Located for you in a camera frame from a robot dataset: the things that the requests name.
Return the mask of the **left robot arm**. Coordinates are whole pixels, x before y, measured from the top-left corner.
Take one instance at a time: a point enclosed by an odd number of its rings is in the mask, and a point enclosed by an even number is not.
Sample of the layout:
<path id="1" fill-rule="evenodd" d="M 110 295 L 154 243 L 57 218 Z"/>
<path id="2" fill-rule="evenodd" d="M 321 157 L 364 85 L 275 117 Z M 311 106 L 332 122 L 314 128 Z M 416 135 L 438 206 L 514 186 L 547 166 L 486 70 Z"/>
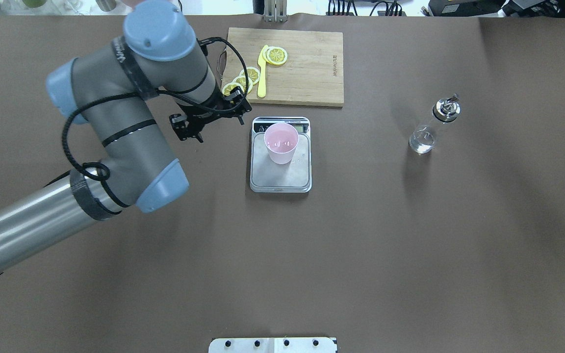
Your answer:
<path id="1" fill-rule="evenodd" d="M 224 95 L 198 39 L 173 3 L 144 0 L 123 35 L 49 74 L 46 89 L 65 116 L 61 145 L 72 169 L 0 210 L 0 275 L 63 239 L 135 205 L 150 213 L 188 190 L 179 159 L 147 101 L 170 96 L 179 140 L 202 140 L 204 126 L 251 111 L 247 90 Z"/>

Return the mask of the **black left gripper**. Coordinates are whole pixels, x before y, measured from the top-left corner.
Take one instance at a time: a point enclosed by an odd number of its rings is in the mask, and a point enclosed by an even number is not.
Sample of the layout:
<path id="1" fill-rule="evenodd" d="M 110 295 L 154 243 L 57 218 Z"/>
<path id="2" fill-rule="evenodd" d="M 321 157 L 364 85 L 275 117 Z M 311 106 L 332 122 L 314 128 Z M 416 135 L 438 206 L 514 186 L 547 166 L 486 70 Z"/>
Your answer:
<path id="1" fill-rule="evenodd" d="M 227 95 L 215 88 L 213 94 L 200 103 L 188 98 L 186 94 L 179 94 L 179 102 L 185 116 L 171 114 L 169 116 L 171 128 L 180 141 L 192 137 L 199 143 L 204 142 L 201 133 L 205 125 L 221 118 L 237 118 L 240 125 L 243 125 L 244 114 L 253 109 L 242 88 L 232 88 Z"/>

